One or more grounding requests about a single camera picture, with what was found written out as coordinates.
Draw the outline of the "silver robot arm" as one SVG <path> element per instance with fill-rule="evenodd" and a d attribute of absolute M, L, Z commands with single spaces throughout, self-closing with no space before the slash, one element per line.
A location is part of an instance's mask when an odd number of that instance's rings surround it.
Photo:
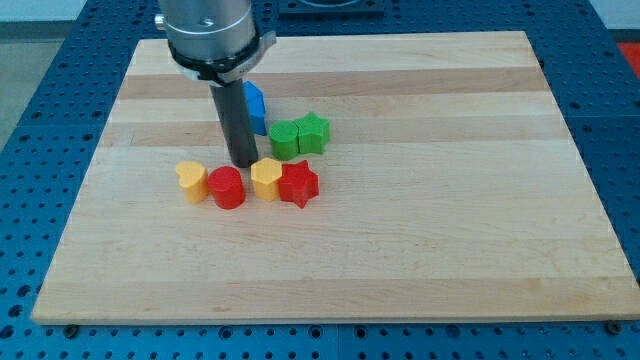
<path fill-rule="evenodd" d="M 173 60 L 194 81 L 224 87 L 242 79 L 275 45 L 261 34 L 250 0 L 159 0 L 154 22 Z"/>

